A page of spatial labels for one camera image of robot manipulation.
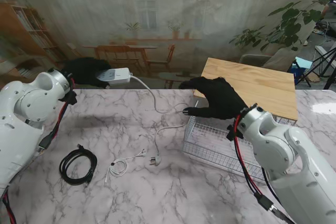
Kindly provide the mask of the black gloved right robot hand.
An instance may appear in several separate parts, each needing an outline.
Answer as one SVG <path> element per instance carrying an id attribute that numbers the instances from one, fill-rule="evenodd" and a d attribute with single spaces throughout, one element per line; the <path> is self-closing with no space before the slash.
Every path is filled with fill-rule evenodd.
<path id="1" fill-rule="evenodd" d="M 179 88 L 198 90 L 205 95 L 208 101 L 208 107 L 205 108 L 185 108 L 183 110 L 185 115 L 227 120 L 236 118 L 243 109 L 248 107 L 234 88 L 222 77 L 192 78 L 182 82 Z"/>

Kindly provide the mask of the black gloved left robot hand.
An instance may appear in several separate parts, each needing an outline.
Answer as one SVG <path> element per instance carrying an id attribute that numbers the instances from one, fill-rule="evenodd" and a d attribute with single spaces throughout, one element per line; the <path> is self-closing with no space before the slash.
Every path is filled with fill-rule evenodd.
<path id="1" fill-rule="evenodd" d="M 109 84 L 96 77 L 96 73 L 109 70 L 112 67 L 105 60 L 92 57 L 77 58 L 64 63 L 63 72 L 72 74 L 76 84 L 89 85 L 105 89 Z"/>

